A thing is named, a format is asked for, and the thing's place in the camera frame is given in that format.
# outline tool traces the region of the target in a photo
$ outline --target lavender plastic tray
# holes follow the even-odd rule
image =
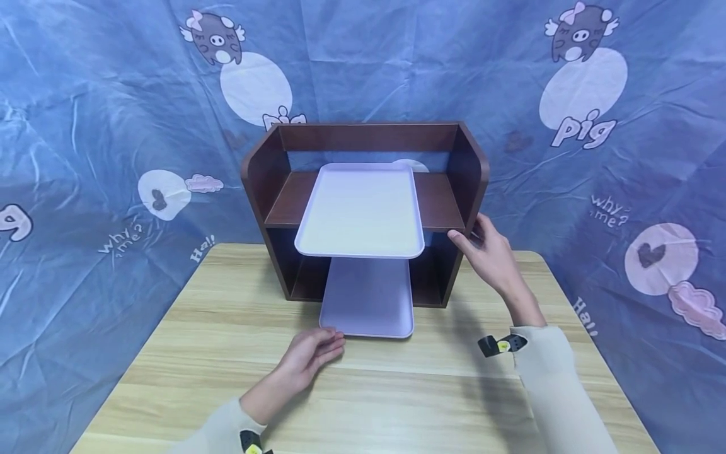
[[[411,336],[414,322],[408,260],[331,259],[320,326],[334,326],[347,336]]]
[[[418,257],[425,242],[411,167],[405,163],[323,166],[295,247],[307,256]]]

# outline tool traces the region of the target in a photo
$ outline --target dark brown wooden shelf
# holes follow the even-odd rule
[[[298,227],[317,175],[318,172],[290,172],[265,219],[265,227]],[[416,173],[414,180],[424,230],[445,232],[456,229],[463,232],[464,221],[454,199],[449,177],[445,173]]]
[[[489,162],[464,123],[276,124],[242,162],[242,184],[285,298],[322,301],[330,258],[303,256],[295,236],[318,172],[293,172],[304,151],[445,152],[446,171],[415,173],[424,252],[409,260],[414,306],[446,307],[462,253],[447,237],[469,235],[489,181]]]

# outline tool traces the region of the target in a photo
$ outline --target blue fabric backdrop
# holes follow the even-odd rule
[[[261,240],[272,123],[460,119],[662,452],[722,453],[726,3],[593,1],[0,3],[0,450],[69,451],[195,249]]]

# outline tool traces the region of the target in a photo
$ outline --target wooden table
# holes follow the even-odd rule
[[[572,344],[621,454],[657,453],[540,256],[516,253],[547,320]],[[113,390],[73,454],[162,453],[277,363],[318,303],[283,299],[264,246],[214,247]],[[415,309],[408,341],[349,339],[343,359],[266,432],[275,454],[543,453],[511,354],[476,341],[509,315],[465,261],[448,309]]]

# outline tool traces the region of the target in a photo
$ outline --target beige sleeve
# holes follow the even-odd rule
[[[560,328],[511,329],[527,339],[515,367],[550,454],[617,454],[615,444],[577,376],[570,344]]]
[[[257,424],[242,411],[240,400],[234,398],[207,419],[191,437],[172,447],[167,454],[240,454],[240,432],[262,434],[265,426]]]

